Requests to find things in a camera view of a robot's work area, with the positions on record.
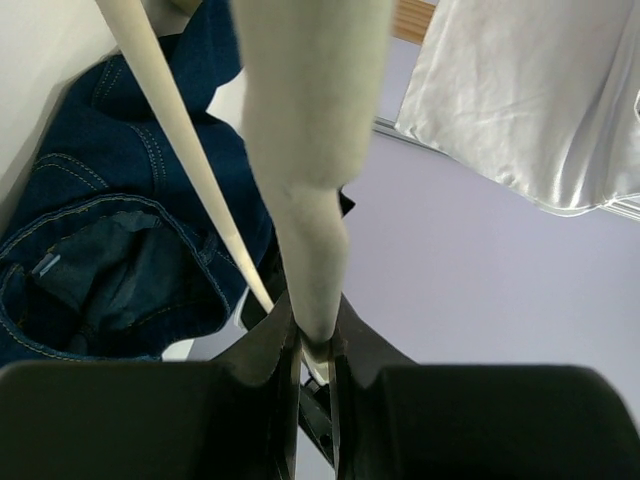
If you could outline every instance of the wooden edge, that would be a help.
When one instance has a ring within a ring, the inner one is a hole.
[[[422,45],[436,6],[422,0],[398,0],[393,36]]]

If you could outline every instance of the denim garment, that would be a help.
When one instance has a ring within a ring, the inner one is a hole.
[[[240,70],[227,1],[205,1],[161,45],[258,262],[272,226],[243,142],[205,113]],[[220,329],[244,288],[124,59],[82,75],[0,246],[0,366],[157,359],[177,340]]]

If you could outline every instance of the wrinkled white cloth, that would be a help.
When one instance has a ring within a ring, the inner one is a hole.
[[[397,130],[559,215],[640,195],[639,3],[441,0]]]

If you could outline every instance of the dark blue denim fabric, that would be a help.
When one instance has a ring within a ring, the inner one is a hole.
[[[205,113],[240,70],[226,0],[161,45],[254,261],[271,221],[243,142]],[[245,288],[154,119],[114,56],[71,87],[0,246],[0,366],[155,359],[217,331]]]

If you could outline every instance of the white cloth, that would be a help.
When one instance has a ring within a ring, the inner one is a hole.
[[[639,195],[639,3],[442,0],[396,128],[560,215]]]

